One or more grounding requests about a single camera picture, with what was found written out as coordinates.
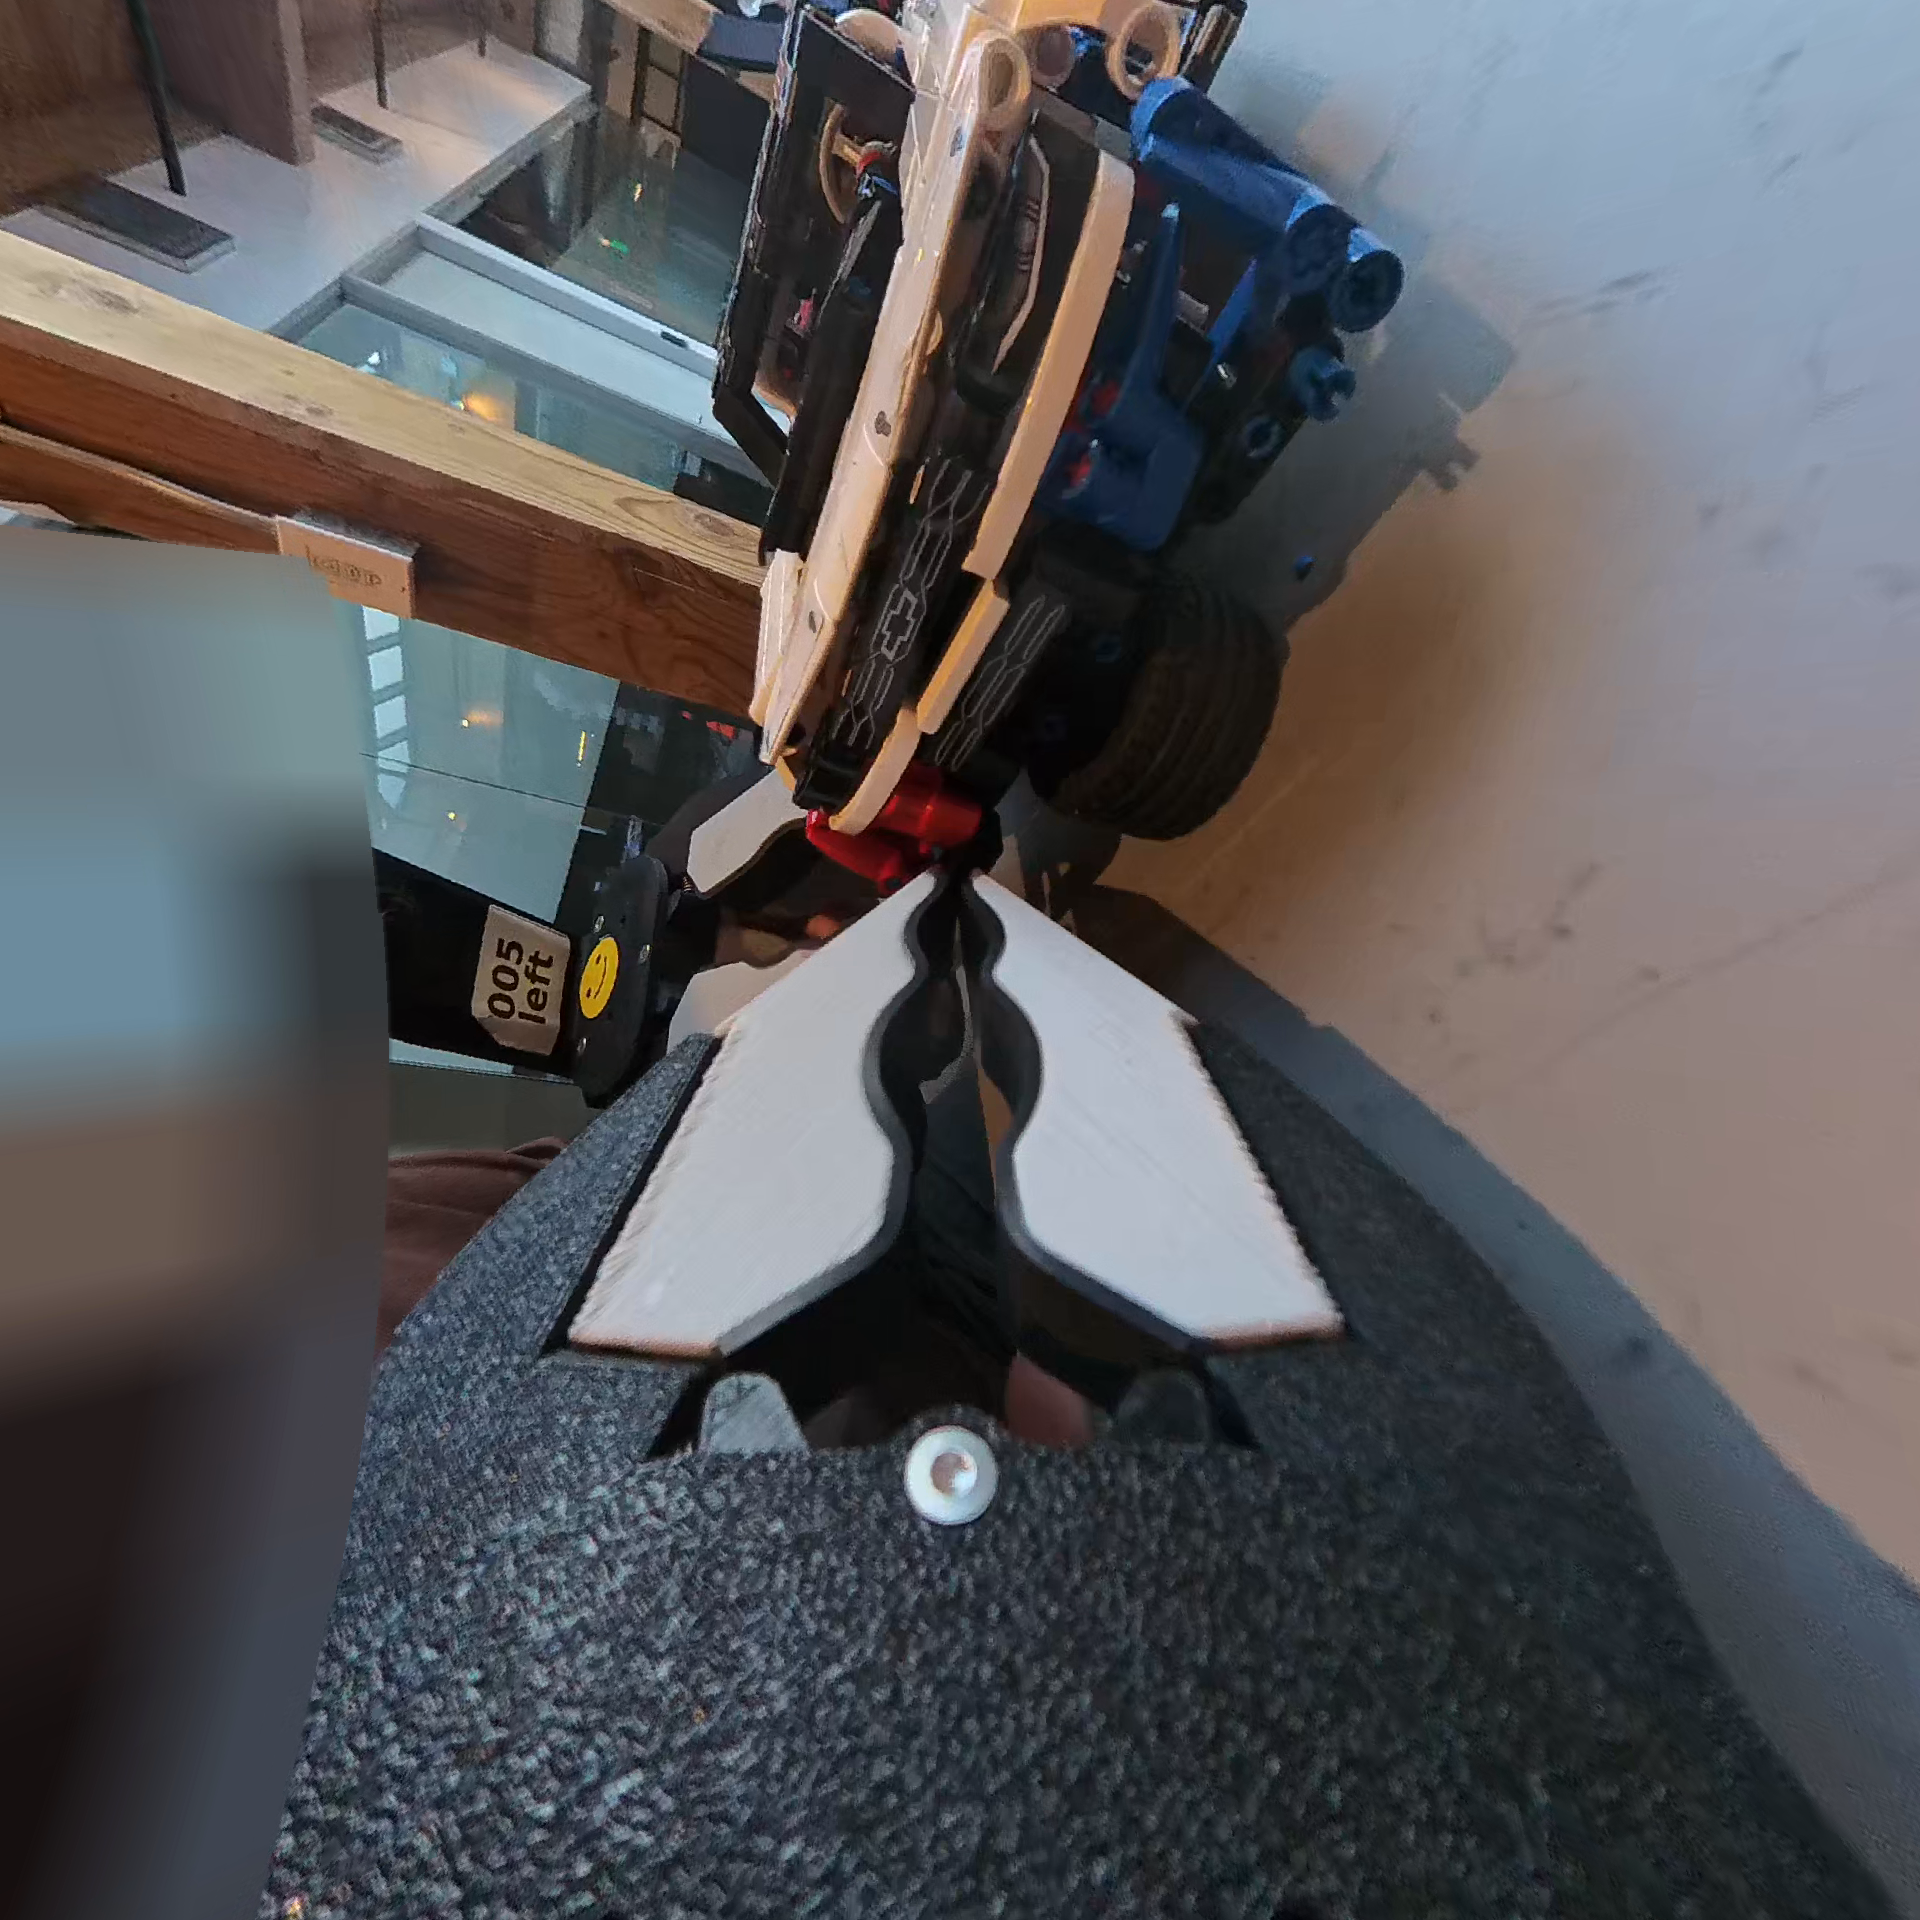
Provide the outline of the brick-built toy race car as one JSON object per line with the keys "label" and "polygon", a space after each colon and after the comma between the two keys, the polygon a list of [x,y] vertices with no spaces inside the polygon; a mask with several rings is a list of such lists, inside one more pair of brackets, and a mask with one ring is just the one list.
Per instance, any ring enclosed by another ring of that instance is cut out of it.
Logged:
{"label": "brick-built toy race car", "polygon": [[1186,837],[1254,775],[1286,642],[1186,567],[1405,259],[1213,81],[1246,4],[790,4],[713,341],[773,479],[757,759],[876,895],[1012,784]]}

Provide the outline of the small wooden wall plaque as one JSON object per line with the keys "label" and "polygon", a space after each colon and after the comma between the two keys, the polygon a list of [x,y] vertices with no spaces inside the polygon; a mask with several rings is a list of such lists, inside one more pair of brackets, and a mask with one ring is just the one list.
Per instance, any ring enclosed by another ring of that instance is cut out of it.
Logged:
{"label": "small wooden wall plaque", "polygon": [[338,516],[271,516],[277,557],[306,558],[332,598],[415,620],[418,612],[418,544],[368,533]]}

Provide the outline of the wooden building post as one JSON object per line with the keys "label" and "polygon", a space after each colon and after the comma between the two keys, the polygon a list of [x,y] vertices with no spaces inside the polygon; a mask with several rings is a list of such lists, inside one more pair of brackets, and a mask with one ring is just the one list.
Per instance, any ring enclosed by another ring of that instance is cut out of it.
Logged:
{"label": "wooden building post", "polygon": [[415,544],[415,620],[746,714],[752,527],[0,236],[7,501],[271,557],[286,516]]}

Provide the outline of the person's right hand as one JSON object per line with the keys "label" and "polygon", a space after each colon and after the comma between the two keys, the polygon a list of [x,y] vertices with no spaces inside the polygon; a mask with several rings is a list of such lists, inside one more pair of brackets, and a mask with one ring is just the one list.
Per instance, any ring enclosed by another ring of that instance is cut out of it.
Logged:
{"label": "person's right hand", "polygon": [[1004,1377],[1004,1429],[1045,1452],[1085,1452],[1097,1439],[1097,1406],[1068,1381],[1012,1354]]}

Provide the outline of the glass door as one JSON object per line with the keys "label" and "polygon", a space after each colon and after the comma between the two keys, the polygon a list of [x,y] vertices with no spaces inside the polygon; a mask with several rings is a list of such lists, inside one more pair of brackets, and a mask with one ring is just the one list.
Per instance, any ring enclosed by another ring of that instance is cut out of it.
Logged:
{"label": "glass door", "polygon": [[375,245],[277,332],[612,476],[766,520],[773,479],[711,404],[742,228],[746,182],[589,113],[492,188]]}

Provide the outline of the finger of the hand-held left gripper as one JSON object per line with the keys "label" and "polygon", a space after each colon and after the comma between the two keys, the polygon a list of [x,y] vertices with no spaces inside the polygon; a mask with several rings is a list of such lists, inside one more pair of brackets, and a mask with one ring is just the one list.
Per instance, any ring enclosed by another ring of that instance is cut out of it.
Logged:
{"label": "finger of the hand-held left gripper", "polygon": [[746,784],[687,835],[687,895],[790,895],[814,869],[806,802],[790,784]]}
{"label": "finger of the hand-held left gripper", "polygon": [[675,1008],[675,1050],[691,1039],[722,1039],[739,1008],[780,980],[780,960],[722,960],[687,980]]}

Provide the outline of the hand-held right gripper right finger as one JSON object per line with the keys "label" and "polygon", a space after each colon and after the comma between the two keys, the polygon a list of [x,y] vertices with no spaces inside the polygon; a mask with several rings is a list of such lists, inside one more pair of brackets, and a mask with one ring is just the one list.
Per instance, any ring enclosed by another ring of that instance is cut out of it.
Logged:
{"label": "hand-held right gripper right finger", "polygon": [[1033,1270],[1186,1354],[1343,1331],[1179,1000],[997,876],[969,876],[969,1000]]}

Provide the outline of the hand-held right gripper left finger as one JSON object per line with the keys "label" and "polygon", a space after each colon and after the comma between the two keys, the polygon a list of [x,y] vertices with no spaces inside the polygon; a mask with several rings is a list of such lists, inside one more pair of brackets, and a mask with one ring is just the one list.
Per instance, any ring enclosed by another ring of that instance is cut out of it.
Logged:
{"label": "hand-held right gripper left finger", "polygon": [[955,895],[925,873],[704,1039],[570,1350],[732,1361],[902,1237],[927,1090],[963,1056]]}

